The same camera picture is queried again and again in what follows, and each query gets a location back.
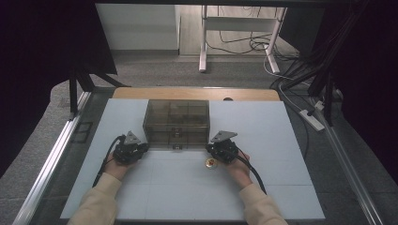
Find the transparent box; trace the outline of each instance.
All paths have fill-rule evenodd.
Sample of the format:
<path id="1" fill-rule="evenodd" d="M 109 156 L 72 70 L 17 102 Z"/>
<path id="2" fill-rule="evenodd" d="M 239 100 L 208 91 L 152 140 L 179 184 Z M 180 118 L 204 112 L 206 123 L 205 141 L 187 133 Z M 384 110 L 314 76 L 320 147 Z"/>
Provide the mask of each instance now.
<path id="1" fill-rule="evenodd" d="M 208 101 L 151 99 L 143 127 L 150 147 L 205 147 L 210 130 Z"/>

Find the table leg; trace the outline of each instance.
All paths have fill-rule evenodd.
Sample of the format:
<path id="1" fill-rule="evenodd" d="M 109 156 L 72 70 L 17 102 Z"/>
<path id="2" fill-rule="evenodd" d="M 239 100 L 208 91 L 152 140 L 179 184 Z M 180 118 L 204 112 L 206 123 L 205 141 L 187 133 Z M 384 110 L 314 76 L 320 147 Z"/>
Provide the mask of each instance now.
<path id="1" fill-rule="evenodd" d="M 271 39 L 270 39 L 269 44 L 268 44 L 268 46 L 266 48 L 266 54 L 267 54 L 267 58 L 268 58 L 269 64 L 271 66 L 272 72 L 275 73 L 275 74 L 279 74 L 280 71 L 279 71 L 279 68 L 278 68 L 278 64 L 276 63 L 275 58 L 273 56 L 272 50 L 273 50 L 273 47 L 275 45 L 276 38 L 278 38 L 278 36 L 279 36 L 279 31 L 281 30 L 281 25 L 282 25 L 282 22 L 283 22 L 283 17 L 284 17 L 284 13 L 285 12 L 286 12 L 286 8 L 285 7 L 281 7 L 281 10 L 279 11 L 278 16 L 277 16 L 277 20 L 275 22 L 274 29 L 272 31 Z"/>
<path id="2" fill-rule="evenodd" d="M 206 72 L 207 45 L 206 45 L 207 6 L 202 6 L 202 43 L 200 46 L 199 71 Z"/>

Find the power strip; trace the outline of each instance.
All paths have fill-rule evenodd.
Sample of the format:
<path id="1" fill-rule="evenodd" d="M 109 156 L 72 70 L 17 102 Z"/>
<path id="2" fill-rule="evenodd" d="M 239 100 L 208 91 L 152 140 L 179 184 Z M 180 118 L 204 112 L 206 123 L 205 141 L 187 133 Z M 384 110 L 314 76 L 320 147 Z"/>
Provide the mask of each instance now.
<path id="1" fill-rule="evenodd" d="M 316 131 L 321 131 L 325 127 L 317 120 L 315 117 L 312 115 L 307 114 L 307 110 L 303 110 L 300 112 L 300 115 L 316 130 Z"/>

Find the small yellow object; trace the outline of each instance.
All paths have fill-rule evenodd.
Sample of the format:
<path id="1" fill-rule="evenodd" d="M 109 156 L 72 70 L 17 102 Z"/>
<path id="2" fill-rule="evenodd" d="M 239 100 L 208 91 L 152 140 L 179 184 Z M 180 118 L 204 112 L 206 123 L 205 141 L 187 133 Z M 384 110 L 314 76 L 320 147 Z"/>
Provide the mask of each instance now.
<path id="1" fill-rule="evenodd" d="M 211 157 L 206 160 L 206 167 L 210 170 L 216 169 L 218 165 L 219 163 L 216 158 Z"/>

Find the aluminum rail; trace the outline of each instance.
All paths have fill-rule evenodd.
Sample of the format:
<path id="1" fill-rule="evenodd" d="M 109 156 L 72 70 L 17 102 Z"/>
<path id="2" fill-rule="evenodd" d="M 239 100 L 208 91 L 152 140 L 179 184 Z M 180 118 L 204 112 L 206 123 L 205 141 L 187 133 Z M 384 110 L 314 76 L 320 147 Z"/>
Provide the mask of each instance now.
<path id="1" fill-rule="evenodd" d="M 311 98 L 311 103 L 315 105 L 314 99 Z M 366 218 L 369 221 L 369 224 L 372 225 L 382 225 L 383 220 L 381 219 L 376 207 L 375 203 L 373 202 L 371 196 L 369 195 L 368 190 L 366 189 L 365 185 L 363 185 L 360 177 L 357 174 L 351 160 L 349 159 L 348 154 L 346 153 L 336 131 L 333 127 L 330 127 L 323 117 L 320 111 L 316 111 L 316 115 L 318 116 L 319 120 L 322 124 L 325 125 L 325 130 L 328 134 L 328 138 L 334 153 L 336 154 L 337 159 L 340 162 L 340 165 L 343 168 L 345 176 L 350 184 L 352 190 L 357 195 L 358 201 L 360 203 L 360 207 L 363 210 Z"/>
<path id="2" fill-rule="evenodd" d="M 74 129 L 79 123 L 79 120 L 82 116 L 82 110 L 84 109 L 85 104 L 87 103 L 90 95 L 91 93 L 84 92 L 80 96 L 78 104 L 78 110 L 79 110 L 78 114 L 75 116 L 73 120 L 68 121 L 65 124 L 64 128 L 62 129 L 61 134 L 59 135 L 57 141 L 55 142 L 55 145 L 50 155 L 47 157 L 44 166 L 41 168 L 41 171 L 38 174 L 38 178 L 36 179 L 35 184 L 30 189 L 30 192 L 27 195 L 25 201 L 23 202 L 23 206 L 21 207 L 17 217 L 15 217 L 15 220 L 12 223 L 13 225 L 29 224 L 30 220 L 35 214 L 36 209 L 38 208 L 38 204 L 41 200 L 41 197 L 53 176 L 53 173 L 55 171 L 59 159 L 64 153 L 64 150 L 71 137 L 71 134 L 73 133 Z"/>

